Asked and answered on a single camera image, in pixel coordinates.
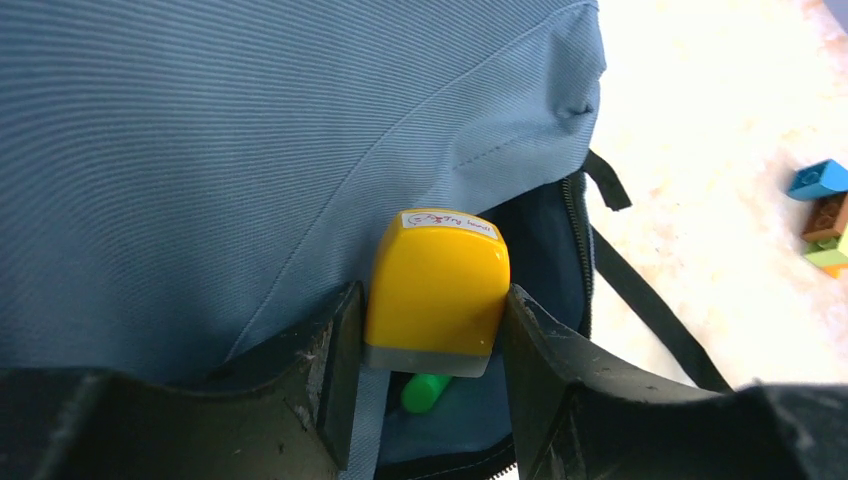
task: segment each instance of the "backpack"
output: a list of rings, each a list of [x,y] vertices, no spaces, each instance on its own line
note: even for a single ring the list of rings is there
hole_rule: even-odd
[[[696,384],[728,389],[588,223],[587,174],[609,206],[629,203],[588,150],[604,70],[595,1],[0,0],[0,10],[0,386],[11,393],[0,399],[0,453],[11,452],[0,478],[139,478],[106,453],[118,448],[107,427],[190,419],[112,410],[95,415],[107,429],[91,437],[78,419],[94,406],[80,399],[99,377],[68,367],[121,372],[117,404],[142,385],[226,377],[215,367],[308,326],[339,285],[367,279],[385,226],[411,207],[495,223],[513,282],[584,337],[597,268]],[[340,478],[514,470],[498,351],[426,416],[398,409],[404,375],[363,367],[358,378]],[[157,388],[142,399],[154,414],[156,395],[172,391]],[[45,429],[54,421],[62,428]],[[227,459],[250,464],[252,452],[206,432],[173,440],[227,449],[204,478],[231,478]],[[293,455],[286,439],[268,441]],[[62,470],[74,454],[102,476]]]

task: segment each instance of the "green marker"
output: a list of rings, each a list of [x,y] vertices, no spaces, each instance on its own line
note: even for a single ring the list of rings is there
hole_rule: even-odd
[[[403,387],[400,402],[409,413],[427,413],[442,396],[453,377],[419,373]]]

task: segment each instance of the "blue toy block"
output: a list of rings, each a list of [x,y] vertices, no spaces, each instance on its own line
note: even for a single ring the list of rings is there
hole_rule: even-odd
[[[848,170],[833,160],[798,170],[787,195],[795,200],[815,200],[848,192]]]

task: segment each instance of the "brown toy block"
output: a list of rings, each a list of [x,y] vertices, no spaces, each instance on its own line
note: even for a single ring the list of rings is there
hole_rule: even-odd
[[[848,193],[837,193],[816,200],[801,238],[815,242],[838,237],[848,225]]]

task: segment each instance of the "zipper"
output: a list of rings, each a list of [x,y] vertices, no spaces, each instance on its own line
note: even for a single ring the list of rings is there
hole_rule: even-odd
[[[516,470],[518,470],[518,463],[513,463],[512,465],[506,467],[504,470],[501,470],[500,472],[496,473],[495,476],[489,477],[489,480],[500,480]]]
[[[594,252],[592,248],[592,235],[589,230],[589,214],[586,211],[586,177],[582,170],[563,178],[560,181],[562,198],[565,201],[565,211],[571,223],[571,230],[577,244],[577,255],[580,260],[580,270],[583,273],[583,291],[585,295],[585,307],[583,321],[580,324],[579,334],[589,338],[592,334],[592,295],[595,289],[595,277],[592,273],[594,265]]]

